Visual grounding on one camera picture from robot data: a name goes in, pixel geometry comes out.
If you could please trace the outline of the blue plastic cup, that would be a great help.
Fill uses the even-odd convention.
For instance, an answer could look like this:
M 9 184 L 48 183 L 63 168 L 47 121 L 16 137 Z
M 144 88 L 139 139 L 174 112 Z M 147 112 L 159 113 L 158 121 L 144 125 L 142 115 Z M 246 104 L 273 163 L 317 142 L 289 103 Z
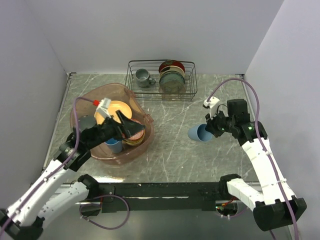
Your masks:
M 123 143 L 121 140 L 116 140 L 114 138 L 110 138 L 105 142 L 107 147 L 111 150 L 112 153 L 118 154 L 123 150 Z
M 198 124 L 188 130 L 188 137 L 196 142 L 208 142 L 213 135 L 206 130 L 206 124 Z

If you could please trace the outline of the red zigzag bottom bowl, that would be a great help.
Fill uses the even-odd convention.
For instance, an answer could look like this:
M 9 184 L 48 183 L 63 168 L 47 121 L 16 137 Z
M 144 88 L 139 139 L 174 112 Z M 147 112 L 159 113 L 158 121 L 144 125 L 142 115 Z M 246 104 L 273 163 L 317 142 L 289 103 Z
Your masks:
M 133 122 L 138 123 L 138 124 L 142 124 L 142 123 L 141 123 L 139 120 L 137 120 L 137 119 L 131 118 L 131 120 L 132 120 Z M 131 136 L 131 137 L 129 137 L 129 138 L 125 138 L 125 140 L 126 140 L 126 141 L 137 141 L 137 140 L 139 140 L 139 139 L 142 138 L 142 136 L 144 135 L 144 133 L 145 133 L 145 130 L 143 129 L 143 130 L 139 131 L 138 133 L 136 133 L 135 135 L 133 135 L 133 136 Z

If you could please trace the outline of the yellow blue sun bowl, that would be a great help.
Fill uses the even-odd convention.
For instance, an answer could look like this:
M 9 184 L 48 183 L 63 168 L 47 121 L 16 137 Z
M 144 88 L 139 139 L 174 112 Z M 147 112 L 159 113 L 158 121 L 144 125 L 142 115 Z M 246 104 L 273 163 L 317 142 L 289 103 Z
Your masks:
M 140 145 L 142 142 L 143 142 L 144 138 L 141 137 L 139 139 L 134 139 L 134 140 L 131 140 L 131 139 L 124 139 L 123 142 L 127 145 L 130 145 L 130 146 L 138 146 Z

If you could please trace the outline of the tan bottom plate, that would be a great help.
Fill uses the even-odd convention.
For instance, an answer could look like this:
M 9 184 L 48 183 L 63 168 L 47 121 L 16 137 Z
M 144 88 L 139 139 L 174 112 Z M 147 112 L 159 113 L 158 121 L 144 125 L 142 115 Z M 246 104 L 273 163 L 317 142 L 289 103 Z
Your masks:
M 110 105 L 109 105 L 107 111 L 117 123 L 121 122 L 119 117 L 116 114 L 116 111 L 118 111 L 118 110 L 121 111 L 122 114 L 125 117 L 127 117 L 128 119 L 132 118 L 132 110 L 125 102 L 119 101 L 119 100 L 112 100 L 110 102 Z M 105 117 L 103 117 L 97 111 L 95 112 L 94 117 L 95 117 L 98 125 L 101 125 L 105 120 Z

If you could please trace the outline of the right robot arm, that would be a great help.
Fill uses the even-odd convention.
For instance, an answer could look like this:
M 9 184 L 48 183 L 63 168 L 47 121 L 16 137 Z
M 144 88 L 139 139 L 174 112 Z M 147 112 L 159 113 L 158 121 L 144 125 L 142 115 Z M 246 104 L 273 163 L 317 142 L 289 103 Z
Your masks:
M 220 100 L 211 97 L 203 102 L 209 110 L 205 116 L 206 131 L 218 138 L 231 134 L 248 156 L 258 178 L 261 191 L 255 190 L 237 174 L 222 176 L 219 195 L 232 197 L 244 203 L 252 212 L 257 226 L 270 231 L 293 225 L 307 208 L 306 201 L 296 197 L 283 177 L 270 148 L 268 135 L 260 122 L 251 121 L 244 99 L 227 101 L 227 114 L 218 110 Z

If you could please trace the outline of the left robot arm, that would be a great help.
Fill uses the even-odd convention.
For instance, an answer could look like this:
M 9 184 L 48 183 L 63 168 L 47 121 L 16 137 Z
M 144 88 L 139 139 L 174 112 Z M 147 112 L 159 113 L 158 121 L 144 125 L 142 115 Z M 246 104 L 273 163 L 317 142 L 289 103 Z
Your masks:
M 110 139 L 124 140 L 143 131 L 144 125 L 116 112 L 120 121 L 107 117 L 97 124 L 94 116 L 75 118 L 73 132 L 63 143 L 42 175 L 7 209 L 0 211 L 0 227 L 14 240 L 37 240 L 55 218 L 77 202 L 94 201 L 99 183 L 86 174 L 66 191 L 54 193 L 91 158 L 91 149 Z

